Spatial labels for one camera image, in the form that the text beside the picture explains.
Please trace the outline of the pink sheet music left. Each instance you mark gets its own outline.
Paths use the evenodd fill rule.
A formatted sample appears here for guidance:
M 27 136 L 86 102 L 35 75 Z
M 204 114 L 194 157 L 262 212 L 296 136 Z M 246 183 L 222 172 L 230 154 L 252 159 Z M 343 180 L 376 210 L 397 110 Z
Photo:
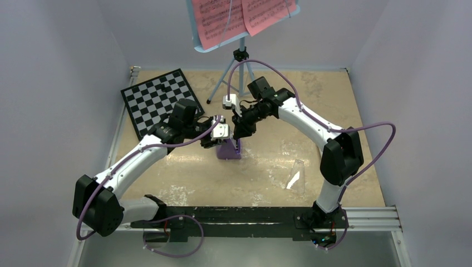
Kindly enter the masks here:
M 203 50 L 221 46 L 247 31 L 241 0 L 195 0 L 190 3 Z

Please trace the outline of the light blue music stand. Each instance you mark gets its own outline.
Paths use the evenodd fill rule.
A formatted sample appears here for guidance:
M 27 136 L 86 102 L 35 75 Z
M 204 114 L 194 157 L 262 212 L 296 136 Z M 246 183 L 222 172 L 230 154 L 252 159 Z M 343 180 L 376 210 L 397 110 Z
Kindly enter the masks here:
M 213 100 L 215 96 L 216 91 L 222 84 L 226 85 L 228 88 L 236 90 L 239 97 L 247 95 L 247 93 L 244 91 L 244 86 L 243 86 L 244 72 L 247 71 L 248 77 L 251 78 L 252 81 L 255 80 L 253 70 L 250 66 L 250 63 L 248 62 L 249 53 L 247 51 L 247 46 L 245 43 L 245 38 L 250 36 L 249 33 L 246 31 L 230 40 L 223 42 L 221 46 L 213 47 L 209 50 L 203 50 L 200 40 L 199 40 L 198 33 L 197 33 L 195 17 L 193 14 L 193 8 L 191 7 L 190 2 L 191 1 L 186 1 L 186 7 L 188 10 L 191 31 L 193 34 L 193 37 L 192 37 L 193 45 L 194 45 L 194 49 L 197 52 L 208 53 L 208 52 L 217 50 L 218 48 L 225 46 L 227 44 L 230 44 L 232 42 L 235 42 L 235 41 L 239 42 L 238 48 L 233 51 L 233 55 L 232 55 L 232 59 L 230 60 L 230 63 L 228 64 L 226 69 L 223 71 L 223 74 L 221 75 L 214 89 L 212 90 L 209 97 L 207 98 L 206 103 L 207 104 L 211 103 L 211 101 Z M 300 7 L 299 7 L 299 4 L 297 3 L 297 10 L 295 14 L 293 14 L 291 17 L 297 15 L 299 12 L 300 12 Z

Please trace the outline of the black white checkerboard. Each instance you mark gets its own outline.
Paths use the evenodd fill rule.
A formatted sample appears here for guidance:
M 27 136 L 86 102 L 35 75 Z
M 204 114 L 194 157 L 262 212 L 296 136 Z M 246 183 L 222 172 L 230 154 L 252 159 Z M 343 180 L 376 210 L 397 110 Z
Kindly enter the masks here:
M 131 123 L 141 140 L 151 126 L 167 121 L 178 100 L 188 99 L 196 103 L 195 116 L 205 111 L 181 69 L 167 72 L 150 80 L 121 90 L 121 96 L 131 118 Z

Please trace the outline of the clear plastic metronome cover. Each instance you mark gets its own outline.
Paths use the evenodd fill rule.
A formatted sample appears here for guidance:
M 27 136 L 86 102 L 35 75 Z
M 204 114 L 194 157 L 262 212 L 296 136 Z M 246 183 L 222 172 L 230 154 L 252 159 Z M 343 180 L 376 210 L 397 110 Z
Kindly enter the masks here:
M 295 160 L 289 177 L 287 179 L 286 190 L 291 190 L 297 194 L 304 194 L 305 179 L 304 179 L 304 162 L 302 160 Z

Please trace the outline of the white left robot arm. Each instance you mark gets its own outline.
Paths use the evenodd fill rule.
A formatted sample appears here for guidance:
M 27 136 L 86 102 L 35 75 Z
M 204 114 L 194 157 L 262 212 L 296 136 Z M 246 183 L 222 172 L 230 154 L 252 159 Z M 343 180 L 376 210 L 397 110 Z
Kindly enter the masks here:
M 153 196 L 123 201 L 127 189 L 152 165 L 175 148 L 200 142 L 208 149 L 230 137 L 230 126 L 222 115 L 199 121 L 196 102 L 179 100 L 170 115 L 150 130 L 123 158 L 93 177 L 82 175 L 76 182 L 72 213 L 78 218 L 76 237 L 86 240 L 94 233 L 103 237 L 120 225 L 146 221 L 158 228 L 166 220 L 163 204 Z

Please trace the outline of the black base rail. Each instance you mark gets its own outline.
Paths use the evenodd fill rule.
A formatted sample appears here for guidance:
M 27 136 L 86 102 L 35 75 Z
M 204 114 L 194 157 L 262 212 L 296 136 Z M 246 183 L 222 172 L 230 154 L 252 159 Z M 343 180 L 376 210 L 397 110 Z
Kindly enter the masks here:
M 164 230 L 171 242 L 190 237 L 286 238 L 331 245 L 337 231 L 348 229 L 341 208 L 324 215 L 315 207 L 168 206 L 150 221 L 131 223 L 133 229 Z

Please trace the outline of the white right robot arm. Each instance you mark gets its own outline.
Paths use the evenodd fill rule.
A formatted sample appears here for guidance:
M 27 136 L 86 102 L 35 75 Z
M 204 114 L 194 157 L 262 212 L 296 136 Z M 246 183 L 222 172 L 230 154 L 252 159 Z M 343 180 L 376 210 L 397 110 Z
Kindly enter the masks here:
M 255 103 L 248 108 L 240 105 L 237 95 L 223 97 L 223 107 L 234 113 L 233 137 L 241 139 L 252 136 L 257 122 L 273 116 L 307 136 L 321 151 L 320 172 L 324 178 L 319 197 L 312 212 L 313 221 L 326 226 L 333 221 L 334 211 L 347 180 L 352 178 L 364 163 L 358 132 L 329 123 L 315 112 L 297 101 L 295 94 L 281 88 L 276 91 L 264 77 L 248 85 Z

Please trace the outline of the purple metronome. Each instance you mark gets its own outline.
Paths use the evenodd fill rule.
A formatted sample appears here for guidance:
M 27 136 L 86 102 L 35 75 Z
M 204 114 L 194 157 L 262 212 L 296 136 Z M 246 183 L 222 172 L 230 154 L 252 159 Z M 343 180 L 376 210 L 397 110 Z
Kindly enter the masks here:
M 241 156 L 240 140 L 226 139 L 216 148 L 216 156 L 220 160 L 240 160 Z

